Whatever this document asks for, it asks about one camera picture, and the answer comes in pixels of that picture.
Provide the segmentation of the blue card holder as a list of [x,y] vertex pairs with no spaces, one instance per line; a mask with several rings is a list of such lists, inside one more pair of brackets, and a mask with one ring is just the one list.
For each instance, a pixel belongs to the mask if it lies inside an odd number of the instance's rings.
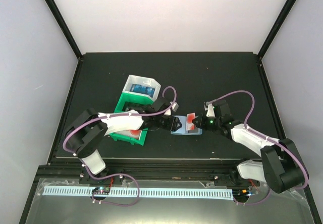
[[181,136],[194,136],[194,135],[202,135],[202,129],[195,127],[194,130],[186,130],[186,117],[185,116],[176,116],[182,127],[176,131],[171,131],[172,135],[181,135]]

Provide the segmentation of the red white card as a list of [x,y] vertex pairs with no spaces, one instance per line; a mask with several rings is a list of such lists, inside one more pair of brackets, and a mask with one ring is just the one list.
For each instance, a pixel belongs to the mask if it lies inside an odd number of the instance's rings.
[[189,113],[186,115],[186,131],[195,130],[195,124],[193,120],[195,119],[195,113]]

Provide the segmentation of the green front bin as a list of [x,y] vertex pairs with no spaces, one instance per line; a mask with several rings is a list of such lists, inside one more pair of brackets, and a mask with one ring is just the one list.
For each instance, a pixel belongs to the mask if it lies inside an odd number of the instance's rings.
[[123,130],[111,133],[110,137],[115,141],[128,142],[131,145],[144,145],[147,131],[142,130]]

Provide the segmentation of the green bin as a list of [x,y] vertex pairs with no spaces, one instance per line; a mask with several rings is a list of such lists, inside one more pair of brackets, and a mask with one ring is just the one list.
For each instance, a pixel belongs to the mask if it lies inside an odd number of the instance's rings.
[[119,98],[119,101],[115,107],[114,113],[121,113],[126,110],[126,107],[134,104],[134,105],[147,105],[152,104],[153,100],[147,96],[142,94],[132,94],[123,92]]
[[110,137],[115,141],[128,142],[131,145],[144,145],[147,131],[142,130],[123,130],[111,133]]

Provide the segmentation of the white bin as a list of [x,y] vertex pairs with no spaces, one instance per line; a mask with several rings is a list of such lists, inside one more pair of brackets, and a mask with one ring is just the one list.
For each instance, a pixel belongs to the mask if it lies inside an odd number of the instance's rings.
[[153,78],[129,75],[123,88],[123,93],[148,97],[155,101],[161,85]]

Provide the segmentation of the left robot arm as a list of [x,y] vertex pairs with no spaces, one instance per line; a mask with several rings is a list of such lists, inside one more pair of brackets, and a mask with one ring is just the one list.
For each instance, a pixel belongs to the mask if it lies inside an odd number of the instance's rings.
[[177,102],[168,101],[164,97],[146,105],[126,102],[124,109],[124,112],[113,114],[87,109],[65,133],[64,151],[79,158],[97,183],[105,182],[109,175],[98,151],[98,146],[106,135],[150,129],[176,131],[182,126],[178,117],[173,115],[178,109]]

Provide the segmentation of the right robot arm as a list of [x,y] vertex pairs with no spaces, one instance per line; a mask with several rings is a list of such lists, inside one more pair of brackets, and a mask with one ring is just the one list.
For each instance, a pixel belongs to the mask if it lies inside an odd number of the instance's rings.
[[266,183],[275,193],[306,187],[309,176],[295,143],[289,138],[269,137],[235,120],[226,101],[207,104],[205,112],[193,118],[192,123],[247,147],[261,158],[243,161],[231,170],[229,178],[233,184],[242,185],[252,179]]

